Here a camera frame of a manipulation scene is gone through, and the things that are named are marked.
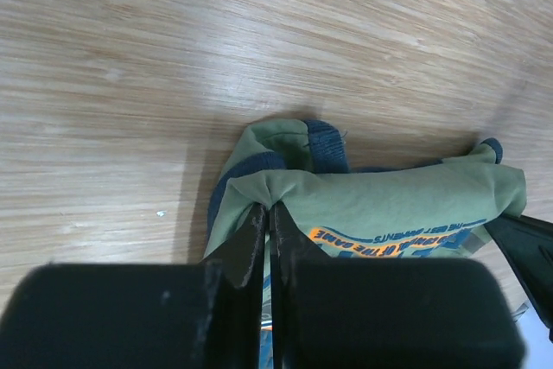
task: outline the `wood grain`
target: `wood grain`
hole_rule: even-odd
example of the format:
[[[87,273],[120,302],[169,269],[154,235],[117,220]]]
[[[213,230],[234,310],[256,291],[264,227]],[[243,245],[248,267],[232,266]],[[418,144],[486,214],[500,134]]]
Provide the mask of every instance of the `wood grain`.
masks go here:
[[[553,220],[551,22],[553,0],[0,0],[0,308],[48,261],[197,261],[268,117],[337,125],[354,165],[494,135]]]

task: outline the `garment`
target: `garment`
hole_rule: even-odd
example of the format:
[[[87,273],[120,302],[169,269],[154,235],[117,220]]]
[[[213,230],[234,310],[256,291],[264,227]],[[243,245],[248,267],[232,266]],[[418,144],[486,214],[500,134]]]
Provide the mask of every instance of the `garment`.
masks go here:
[[[524,173],[500,165],[502,155],[488,139],[466,156],[428,166],[351,169],[330,124],[250,125],[213,191],[206,255],[240,227],[253,203],[271,208],[281,200],[298,228],[334,257],[467,257],[490,240],[483,224],[524,210]],[[271,324],[268,261],[263,328]]]

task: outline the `wooden surface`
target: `wooden surface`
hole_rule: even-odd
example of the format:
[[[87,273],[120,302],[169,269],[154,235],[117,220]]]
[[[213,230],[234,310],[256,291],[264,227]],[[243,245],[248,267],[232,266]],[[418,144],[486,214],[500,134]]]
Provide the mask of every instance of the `wooden surface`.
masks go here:
[[[553,220],[552,22],[553,0],[0,0],[0,308],[48,261],[199,260],[262,118],[335,124],[353,165],[494,135]]]

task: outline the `light wood tabletop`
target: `light wood tabletop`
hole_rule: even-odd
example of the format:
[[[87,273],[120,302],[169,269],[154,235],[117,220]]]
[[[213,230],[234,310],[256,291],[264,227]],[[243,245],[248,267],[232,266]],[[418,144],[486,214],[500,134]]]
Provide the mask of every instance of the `light wood tabletop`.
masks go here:
[[[50,261],[194,262],[239,133],[321,118],[354,166],[495,136],[553,220],[553,0],[0,0],[0,309]],[[497,247],[478,253],[512,308]]]

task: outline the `cloth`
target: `cloth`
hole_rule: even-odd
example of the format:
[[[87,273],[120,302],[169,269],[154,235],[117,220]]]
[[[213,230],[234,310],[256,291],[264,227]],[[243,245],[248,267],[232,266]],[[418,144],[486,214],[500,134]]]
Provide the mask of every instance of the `cloth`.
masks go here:
[[[250,125],[213,191],[206,255],[240,227],[253,203],[271,208],[281,200],[333,257],[468,257],[491,239],[483,224],[524,210],[524,173],[500,165],[502,156],[499,142],[487,139],[466,156],[427,166],[351,169],[330,124]],[[262,328],[271,327],[269,269],[267,256]]]

